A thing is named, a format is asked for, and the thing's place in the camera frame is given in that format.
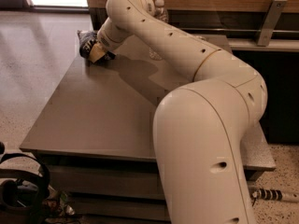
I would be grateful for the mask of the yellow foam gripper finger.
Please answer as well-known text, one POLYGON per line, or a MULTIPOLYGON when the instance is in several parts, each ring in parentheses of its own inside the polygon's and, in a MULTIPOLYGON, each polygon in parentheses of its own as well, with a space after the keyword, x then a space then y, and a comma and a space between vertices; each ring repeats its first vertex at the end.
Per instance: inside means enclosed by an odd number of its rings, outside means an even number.
POLYGON ((100 59, 104 58, 107 54, 107 50, 102 47, 101 43, 95 43, 90 51, 88 60, 92 63, 96 63, 100 59))

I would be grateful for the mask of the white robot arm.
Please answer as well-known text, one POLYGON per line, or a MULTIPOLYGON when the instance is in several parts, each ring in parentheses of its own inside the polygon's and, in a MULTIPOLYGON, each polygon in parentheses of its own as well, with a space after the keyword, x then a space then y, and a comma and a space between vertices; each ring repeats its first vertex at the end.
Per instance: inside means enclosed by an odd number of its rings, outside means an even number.
POLYGON ((233 54, 160 21, 152 0, 107 0, 106 51, 135 35, 187 78, 159 103, 153 145, 172 224, 256 224, 241 140, 267 104, 263 77, 233 54))

